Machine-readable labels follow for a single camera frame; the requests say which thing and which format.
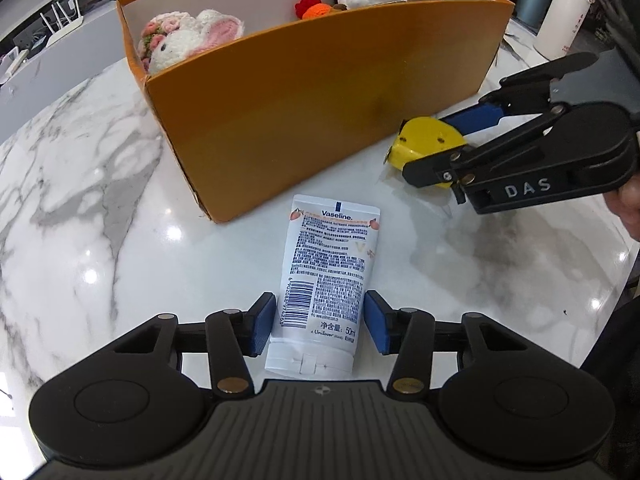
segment white marble surface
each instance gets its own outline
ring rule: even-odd
[[[523,68],[501,50],[481,92]],[[194,322],[276,291],[295,193],[382,210],[371,287],[394,307],[452,321],[484,312],[580,365],[638,252],[601,197],[480,217],[383,167],[389,142],[216,225],[124,60],[25,124],[0,148],[0,388],[13,397],[0,394],[0,476],[21,480],[42,460],[27,410],[43,381],[159,312]],[[264,358],[250,361],[259,387]],[[392,364],[363,330],[354,376],[386,381]],[[433,383],[453,371],[450,356],[438,357]],[[204,356],[184,372],[207,384]]]
[[[81,27],[28,59],[0,87],[0,142],[85,79],[124,57],[115,2],[87,13]]]

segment crocheted bunny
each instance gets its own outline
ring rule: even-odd
[[[180,20],[180,28],[164,38],[153,50],[149,73],[155,74],[188,57],[241,38],[244,24],[235,16],[203,10],[196,18]]]

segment metal pin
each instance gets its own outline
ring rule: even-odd
[[[424,383],[413,377],[403,377],[394,381],[394,390],[401,394],[417,394],[424,390]]]
[[[473,173],[469,173],[460,179],[460,184],[462,184],[463,186],[468,186],[475,179],[476,179],[476,176]]]
[[[227,377],[218,381],[218,389],[226,394],[240,394],[249,387],[249,383],[240,377]]]

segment pink crocheted ear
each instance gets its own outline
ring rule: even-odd
[[[203,43],[194,48],[188,57],[196,56],[207,50],[235,40],[240,35],[242,23],[233,16],[225,16],[216,21],[207,33]]]

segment tube cap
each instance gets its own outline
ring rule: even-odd
[[[353,356],[316,343],[276,341],[269,344],[264,368],[302,380],[343,380],[351,375]]]

